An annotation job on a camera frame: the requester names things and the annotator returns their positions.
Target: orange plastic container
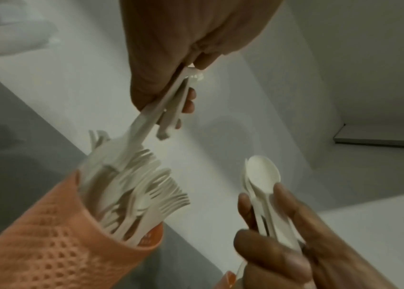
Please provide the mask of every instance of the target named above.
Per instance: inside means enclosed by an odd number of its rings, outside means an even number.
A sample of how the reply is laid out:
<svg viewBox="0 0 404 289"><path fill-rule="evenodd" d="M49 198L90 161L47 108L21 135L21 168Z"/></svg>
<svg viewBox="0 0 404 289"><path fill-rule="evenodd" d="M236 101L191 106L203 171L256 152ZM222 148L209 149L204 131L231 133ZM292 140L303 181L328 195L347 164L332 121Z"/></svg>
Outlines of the orange plastic container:
<svg viewBox="0 0 404 289"><path fill-rule="evenodd" d="M0 289L106 289L162 240L163 225L130 248L111 238L68 176L0 234Z"/></svg>

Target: utensil holder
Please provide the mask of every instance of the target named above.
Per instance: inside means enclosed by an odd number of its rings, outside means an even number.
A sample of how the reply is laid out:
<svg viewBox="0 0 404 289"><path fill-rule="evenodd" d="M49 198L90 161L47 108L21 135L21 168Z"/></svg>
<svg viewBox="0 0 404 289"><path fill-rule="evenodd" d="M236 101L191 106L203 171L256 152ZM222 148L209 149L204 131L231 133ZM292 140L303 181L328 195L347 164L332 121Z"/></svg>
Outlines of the utensil holder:
<svg viewBox="0 0 404 289"><path fill-rule="evenodd" d="M106 289L161 243L162 223L138 247L114 240L69 175L0 234L0 289Z"/></svg>

